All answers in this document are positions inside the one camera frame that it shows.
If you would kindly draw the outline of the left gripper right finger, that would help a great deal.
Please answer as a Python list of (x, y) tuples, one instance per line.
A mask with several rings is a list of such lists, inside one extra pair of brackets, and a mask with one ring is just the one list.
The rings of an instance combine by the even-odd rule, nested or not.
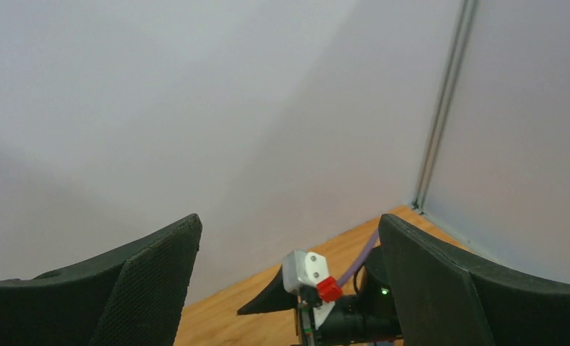
[(570, 345), (570, 284), (499, 265), (393, 214), (378, 230), (407, 345)]

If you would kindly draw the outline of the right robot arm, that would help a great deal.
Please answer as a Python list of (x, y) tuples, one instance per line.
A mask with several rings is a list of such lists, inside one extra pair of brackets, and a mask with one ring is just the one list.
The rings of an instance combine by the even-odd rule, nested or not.
[(402, 340), (380, 247), (367, 252), (353, 271), (352, 282), (355, 292), (344, 294), (324, 256), (294, 250), (271, 282), (236, 313), (293, 311), (299, 345), (381, 345)]

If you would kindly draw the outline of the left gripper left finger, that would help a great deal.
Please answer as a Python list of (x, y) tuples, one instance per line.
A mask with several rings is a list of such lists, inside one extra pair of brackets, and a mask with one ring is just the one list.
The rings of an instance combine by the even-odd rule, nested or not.
[(172, 345), (201, 235), (190, 214), (88, 260), (0, 281), (0, 345)]

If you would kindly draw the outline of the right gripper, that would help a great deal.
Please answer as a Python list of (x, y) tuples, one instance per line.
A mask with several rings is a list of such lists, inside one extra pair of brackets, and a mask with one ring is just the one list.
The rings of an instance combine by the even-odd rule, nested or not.
[[(280, 267), (270, 283), (238, 309), (238, 316), (294, 309), (297, 296), (285, 290)], [(299, 345), (393, 344), (402, 339), (393, 296), (390, 293), (345, 295), (335, 302), (327, 320), (314, 329), (305, 306), (295, 309)]]

